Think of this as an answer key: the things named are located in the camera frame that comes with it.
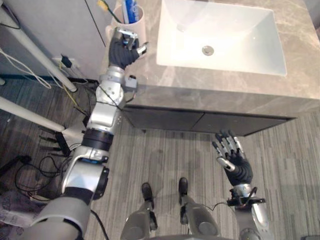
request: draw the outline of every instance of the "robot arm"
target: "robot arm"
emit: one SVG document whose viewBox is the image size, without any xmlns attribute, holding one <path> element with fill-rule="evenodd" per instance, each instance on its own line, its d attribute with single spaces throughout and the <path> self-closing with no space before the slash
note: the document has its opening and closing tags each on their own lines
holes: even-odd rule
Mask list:
<svg viewBox="0 0 320 240">
<path fill-rule="evenodd" d="M 256 197 L 257 188 L 251 187 L 253 171 L 238 138 L 232 131 L 221 131 L 221 135 L 216 134 L 215 137 L 221 145 L 220 148 L 216 142 L 212 142 L 219 155 L 217 162 L 223 166 L 233 186 L 227 204 L 235 207 L 239 239 L 274 240 L 269 229 L 266 201 Z"/>
<path fill-rule="evenodd" d="M 137 45 L 136 34 L 116 28 L 109 47 L 109 68 L 100 76 L 96 105 L 81 146 L 77 147 L 65 173 L 62 196 L 50 201 L 27 228 L 23 240 L 82 240 L 87 229 L 90 204 L 103 196 L 108 183 L 109 150 L 125 105 L 125 92 L 137 88 L 134 78 L 125 77 L 126 66 L 147 50 Z"/>
</svg>

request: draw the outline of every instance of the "yellow cable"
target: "yellow cable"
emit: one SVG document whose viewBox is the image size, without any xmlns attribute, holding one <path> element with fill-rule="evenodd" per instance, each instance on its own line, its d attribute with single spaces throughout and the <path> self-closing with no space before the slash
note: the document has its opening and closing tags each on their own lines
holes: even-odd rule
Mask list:
<svg viewBox="0 0 320 240">
<path fill-rule="evenodd" d="M 69 98 L 72 100 L 72 102 L 74 103 L 74 107 L 76 109 L 78 109 L 81 113 L 83 113 L 84 115 L 87 115 L 86 112 L 79 106 L 79 104 L 77 103 L 77 101 L 74 99 L 74 97 L 68 92 L 68 89 L 66 88 L 66 86 L 63 84 L 63 89 L 65 90 L 66 94 L 69 96 Z"/>
</svg>

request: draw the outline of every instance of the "vanity cabinet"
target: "vanity cabinet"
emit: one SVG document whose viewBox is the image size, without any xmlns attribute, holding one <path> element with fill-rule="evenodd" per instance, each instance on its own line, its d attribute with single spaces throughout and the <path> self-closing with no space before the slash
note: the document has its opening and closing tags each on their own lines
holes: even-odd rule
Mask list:
<svg viewBox="0 0 320 240">
<path fill-rule="evenodd" d="M 135 128 L 162 129 L 198 133 L 219 133 L 231 129 L 237 136 L 247 136 L 285 123 L 286 117 L 252 114 L 205 112 L 173 108 L 127 105 L 124 114 Z"/>
</svg>

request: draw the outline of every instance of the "black wire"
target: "black wire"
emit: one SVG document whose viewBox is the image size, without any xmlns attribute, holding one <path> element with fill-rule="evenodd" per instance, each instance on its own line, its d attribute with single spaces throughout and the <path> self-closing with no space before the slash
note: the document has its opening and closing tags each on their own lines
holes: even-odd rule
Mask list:
<svg viewBox="0 0 320 240">
<path fill-rule="evenodd" d="M 80 109 L 78 109 L 78 108 L 77 108 L 77 107 L 75 107 L 75 106 L 73 106 L 73 108 L 74 108 L 75 110 L 77 110 L 79 113 L 81 113 L 81 114 L 85 115 L 86 117 L 90 117 L 90 116 L 89 116 L 89 114 L 88 114 L 87 112 L 82 112 Z"/>
<path fill-rule="evenodd" d="M 247 198 L 247 200 L 246 200 L 246 202 L 244 203 L 243 206 L 246 206 L 246 205 L 248 204 L 248 202 L 250 201 L 252 195 L 255 194 L 255 193 L 257 192 L 257 190 L 258 190 L 258 188 L 255 186 L 255 187 L 252 189 L 252 191 L 250 192 L 250 194 L 249 194 L 249 196 L 248 196 L 248 198 Z"/>
<path fill-rule="evenodd" d="M 125 103 L 126 104 L 130 103 L 133 99 L 135 99 L 135 97 L 136 97 L 136 93 L 134 93 L 133 96 L 129 100 L 127 100 Z"/>
<path fill-rule="evenodd" d="M 85 4 L 86 4 L 86 7 L 87 7 L 88 10 L 89 10 L 89 13 L 90 13 L 91 18 L 92 18 L 92 20 L 93 20 L 93 22 L 94 22 L 95 28 L 96 28 L 96 30 L 98 31 L 99 35 L 100 35 L 101 41 L 102 41 L 104 47 L 106 47 L 105 41 L 104 41 L 104 39 L 102 38 L 102 35 L 101 35 L 100 30 L 99 30 L 99 28 L 98 28 L 98 26 L 97 26 L 96 20 L 95 20 L 94 16 L 92 15 L 92 12 L 91 12 L 91 9 L 90 9 L 90 7 L 89 7 L 89 5 L 88 5 L 87 0 L 84 0 L 84 2 L 85 2 Z"/>
<path fill-rule="evenodd" d="M 100 225 L 100 227 L 101 227 L 101 230 L 102 230 L 102 232 L 103 232 L 104 238 L 105 238 L 106 240 L 109 240 L 109 237 L 108 237 L 108 235 L 107 235 L 106 229 L 105 229 L 104 224 L 102 223 L 99 215 L 98 215 L 95 211 L 93 211 L 92 209 L 91 209 L 91 213 L 95 216 L 96 220 L 98 221 L 98 223 L 99 223 L 99 225 Z"/>
<path fill-rule="evenodd" d="M 15 18 L 15 20 L 16 20 L 16 24 L 18 25 L 18 27 L 9 26 L 9 25 L 4 24 L 4 23 L 2 23 L 2 22 L 0 22 L 0 25 L 1 25 L 1 26 L 4 26 L 4 27 L 7 27 L 7 28 L 10 28 L 10 29 L 17 29 L 17 30 L 21 29 L 21 24 L 20 24 L 20 21 L 19 21 L 19 19 L 17 18 L 17 16 L 11 11 L 11 9 L 10 9 L 7 5 L 5 5 L 4 3 L 3 3 L 2 5 L 4 6 L 4 8 L 5 8 L 12 16 L 14 16 L 14 18 Z"/>
<path fill-rule="evenodd" d="M 122 109 L 121 109 L 121 108 L 116 104 L 116 102 L 110 97 L 110 95 L 106 92 L 106 90 L 104 90 L 100 85 L 99 85 L 98 87 L 102 90 L 102 92 L 104 92 L 105 95 L 108 96 L 108 98 L 113 102 L 113 104 L 116 106 L 116 108 L 119 109 L 120 111 L 122 111 Z"/>
<path fill-rule="evenodd" d="M 104 4 L 106 5 L 106 7 L 108 8 L 109 13 L 114 17 L 114 19 L 115 19 L 118 23 L 122 24 L 122 22 L 119 20 L 119 18 L 111 11 L 108 3 L 107 3 L 105 0 L 102 0 L 102 1 L 104 2 Z"/>
<path fill-rule="evenodd" d="M 86 86 L 84 86 L 84 91 L 86 93 L 86 96 L 88 97 L 89 113 L 91 113 L 91 97 Z"/>
<path fill-rule="evenodd" d="M 216 207 L 217 207 L 218 205 L 220 205 L 220 204 L 227 205 L 227 206 L 231 209 L 231 211 L 232 211 L 233 213 L 235 213 L 235 211 L 234 211 L 226 202 L 224 202 L 224 201 L 221 201 L 221 202 L 216 203 L 216 204 L 213 206 L 213 208 L 211 208 L 211 207 L 209 207 L 209 206 L 207 206 L 207 205 L 205 205 L 205 204 L 201 204 L 201 205 L 202 205 L 202 206 L 205 206 L 206 208 L 210 209 L 210 210 L 213 212 L 213 211 L 216 209 Z"/>
<path fill-rule="evenodd" d="M 53 166 L 54 166 L 54 168 L 56 169 L 56 171 L 47 171 L 47 170 L 44 170 L 44 169 L 42 168 L 43 162 L 44 162 L 45 160 L 47 160 L 47 159 L 49 159 L 49 160 L 52 161 Z M 33 198 L 33 199 L 36 199 L 36 200 L 38 200 L 38 201 L 43 201 L 43 202 L 50 201 L 50 199 L 49 199 L 49 200 L 42 200 L 42 199 L 38 199 L 38 198 L 36 198 L 36 197 L 33 197 L 33 196 L 32 196 L 32 193 L 36 193 L 37 191 L 40 191 L 40 190 L 46 188 L 46 187 L 52 182 L 52 180 L 53 180 L 55 177 L 57 177 L 57 176 L 59 176 L 59 175 L 62 176 L 63 173 L 66 171 L 64 168 L 65 168 L 65 165 L 69 162 L 68 160 L 70 160 L 69 157 L 66 158 L 66 159 L 61 163 L 60 167 L 57 166 L 55 160 L 54 160 L 51 156 L 45 156 L 44 158 L 42 158 L 42 159 L 40 160 L 38 166 L 35 166 L 35 165 L 31 164 L 31 163 L 26 163 L 26 164 L 20 166 L 20 167 L 18 168 L 18 170 L 15 172 L 14 185 L 15 185 L 15 187 L 16 187 L 19 191 L 27 193 L 27 197 L 31 197 L 31 198 Z M 38 184 L 36 184 L 35 186 L 28 186 L 28 185 L 24 185 L 24 184 L 22 184 L 22 183 L 19 183 L 19 181 L 18 181 L 19 174 L 20 174 L 20 172 L 21 172 L 23 169 L 25 169 L 25 168 L 33 168 L 33 169 L 36 169 L 43 177 L 48 178 L 47 182 L 46 182 L 45 184 L 43 184 L 43 185 L 40 185 L 40 184 L 39 184 L 39 186 L 38 186 Z"/>
</svg>

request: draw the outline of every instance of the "marble countertop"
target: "marble countertop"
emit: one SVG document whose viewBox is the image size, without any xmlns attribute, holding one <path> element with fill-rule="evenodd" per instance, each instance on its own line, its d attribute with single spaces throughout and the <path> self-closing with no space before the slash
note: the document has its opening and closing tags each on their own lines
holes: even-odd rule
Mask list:
<svg viewBox="0 0 320 240">
<path fill-rule="evenodd" d="M 140 88 L 131 104 L 295 117 L 320 106 L 320 42 L 303 0 L 215 0 L 271 9 L 286 76 L 157 64 L 161 0 L 138 0 L 146 20 L 148 53 L 127 67 Z M 108 49 L 101 73 L 108 67 Z"/>
</svg>

